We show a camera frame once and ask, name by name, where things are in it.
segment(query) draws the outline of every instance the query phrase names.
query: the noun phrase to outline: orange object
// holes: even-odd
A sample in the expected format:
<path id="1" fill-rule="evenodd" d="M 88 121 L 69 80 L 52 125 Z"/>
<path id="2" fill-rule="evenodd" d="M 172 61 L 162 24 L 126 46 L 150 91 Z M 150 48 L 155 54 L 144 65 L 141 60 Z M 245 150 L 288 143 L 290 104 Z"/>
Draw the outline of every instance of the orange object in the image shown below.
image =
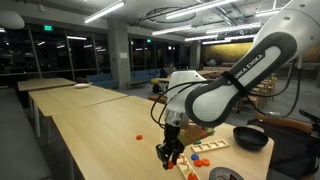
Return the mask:
<path id="1" fill-rule="evenodd" d="M 141 139 L 142 139 L 142 136 L 141 136 L 141 135 L 138 135 L 138 136 L 136 137 L 136 139 L 137 139 L 137 140 L 141 140 Z"/>
<path id="2" fill-rule="evenodd" d="M 200 160 L 195 160 L 194 161 L 194 165 L 198 166 L 198 167 L 201 167 L 202 166 L 202 161 Z"/>
<path id="3" fill-rule="evenodd" d="M 195 173 L 189 173 L 188 180 L 198 180 L 198 176 Z"/>
<path id="4" fill-rule="evenodd" d="M 205 165 L 205 166 L 209 166 L 210 165 L 210 161 L 207 158 L 203 158 L 201 161 L 202 161 L 202 164 Z"/>
<path id="5" fill-rule="evenodd" d="M 172 169 L 174 167 L 174 164 L 172 161 L 168 162 L 168 169 Z"/>

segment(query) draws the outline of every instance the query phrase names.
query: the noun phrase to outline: white plate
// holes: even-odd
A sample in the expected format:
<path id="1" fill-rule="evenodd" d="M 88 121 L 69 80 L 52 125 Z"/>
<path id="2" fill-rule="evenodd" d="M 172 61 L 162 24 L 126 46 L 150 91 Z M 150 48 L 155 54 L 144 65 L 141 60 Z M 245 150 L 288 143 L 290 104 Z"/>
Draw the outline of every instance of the white plate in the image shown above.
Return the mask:
<path id="1" fill-rule="evenodd" d="M 74 87 L 76 87 L 77 89 L 82 89 L 82 88 L 90 87 L 90 84 L 79 83 L 79 84 L 75 84 Z"/>

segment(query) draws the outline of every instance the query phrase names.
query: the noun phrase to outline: black bowl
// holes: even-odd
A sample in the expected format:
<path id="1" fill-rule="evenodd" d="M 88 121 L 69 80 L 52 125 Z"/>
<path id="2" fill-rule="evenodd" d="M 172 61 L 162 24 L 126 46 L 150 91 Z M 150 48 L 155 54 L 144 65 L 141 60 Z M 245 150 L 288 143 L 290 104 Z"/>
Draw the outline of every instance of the black bowl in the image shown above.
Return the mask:
<path id="1" fill-rule="evenodd" d="M 233 137 L 241 147 L 252 151 L 262 149 L 269 141 L 264 133 L 249 127 L 234 128 Z"/>

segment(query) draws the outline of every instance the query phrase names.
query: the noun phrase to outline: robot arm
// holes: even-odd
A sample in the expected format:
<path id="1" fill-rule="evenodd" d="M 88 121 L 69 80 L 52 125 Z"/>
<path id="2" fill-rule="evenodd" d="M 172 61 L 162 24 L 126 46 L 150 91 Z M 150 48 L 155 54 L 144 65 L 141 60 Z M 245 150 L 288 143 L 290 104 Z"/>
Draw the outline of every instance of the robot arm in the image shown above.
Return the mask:
<path id="1" fill-rule="evenodd" d="M 219 126 L 243 93 L 249 92 L 278 67 L 320 41 L 318 7 L 319 0 L 292 0 L 261 28 L 249 52 L 220 79 L 200 87 L 190 86 L 181 93 L 178 92 L 186 86 L 168 92 L 165 135 L 171 134 L 168 130 L 172 128 L 174 135 L 166 137 L 164 143 L 157 146 L 165 169 L 170 155 L 174 155 L 172 160 L 175 163 L 177 154 L 183 152 L 186 145 L 176 138 L 183 124 L 182 117 L 187 115 L 202 127 Z M 195 71 L 175 72 L 169 88 L 184 82 L 203 80 Z"/>

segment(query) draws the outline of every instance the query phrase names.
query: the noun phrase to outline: green sign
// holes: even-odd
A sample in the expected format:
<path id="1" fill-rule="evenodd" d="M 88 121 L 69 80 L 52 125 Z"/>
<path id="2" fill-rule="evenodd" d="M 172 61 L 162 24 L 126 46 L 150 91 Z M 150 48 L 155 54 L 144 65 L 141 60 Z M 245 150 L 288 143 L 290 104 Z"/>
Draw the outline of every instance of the green sign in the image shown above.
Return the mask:
<path id="1" fill-rule="evenodd" d="M 53 31 L 53 28 L 52 28 L 52 26 L 49 26 L 49 25 L 43 25 L 43 30 L 44 31 Z"/>

